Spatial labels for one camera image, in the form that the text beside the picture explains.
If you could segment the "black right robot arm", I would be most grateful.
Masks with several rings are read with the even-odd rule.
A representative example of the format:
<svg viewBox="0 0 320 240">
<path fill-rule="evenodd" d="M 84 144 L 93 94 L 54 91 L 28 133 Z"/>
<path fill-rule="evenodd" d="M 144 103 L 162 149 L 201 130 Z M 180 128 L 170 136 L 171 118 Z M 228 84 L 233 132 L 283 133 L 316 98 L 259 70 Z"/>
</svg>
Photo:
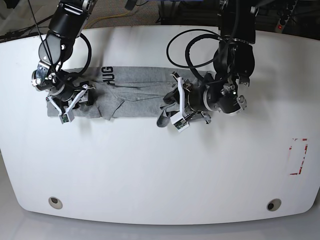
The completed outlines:
<svg viewBox="0 0 320 240">
<path fill-rule="evenodd" d="M 45 38 L 38 48 L 39 63 L 32 73 L 31 83 L 37 91 L 48 93 L 46 100 L 58 112 L 62 123 L 74 119 L 73 109 L 90 98 L 89 90 L 94 86 L 87 81 L 76 83 L 88 69 L 92 59 L 92 47 L 82 33 L 96 4 L 94 0 L 61 0 L 52 16 Z M 71 57 L 77 38 L 84 40 L 88 53 L 80 71 L 62 70 L 63 64 Z"/>
</svg>

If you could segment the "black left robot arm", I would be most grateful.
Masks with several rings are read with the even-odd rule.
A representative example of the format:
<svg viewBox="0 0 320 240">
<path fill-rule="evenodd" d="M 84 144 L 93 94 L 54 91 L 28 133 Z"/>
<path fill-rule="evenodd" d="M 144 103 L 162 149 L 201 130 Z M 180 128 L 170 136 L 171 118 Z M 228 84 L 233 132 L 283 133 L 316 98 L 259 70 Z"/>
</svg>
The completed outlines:
<svg viewBox="0 0 320 240">
<path fill-rule="evenodd" d="M 195 120 L 209 124 L 210 112 L 230 115 L 246 109 L 244 91 L 250 86 L 255 68 L 253 44 L 258 5 L 256 0 L 226 0 L 221 7 L 220 33 L 205 30 L 188 43 L 184 52 L 185 68 L 192 72 L 197 83 L 173 73 L 178 86 L 163 98 L 166 106 L 157 120 L 158 126 L 172 122 L 182 127 Z M 211 60 L 193 64 L 191 48 L 205 39 L 217 40 L 218 49 Z"/>
</svg>

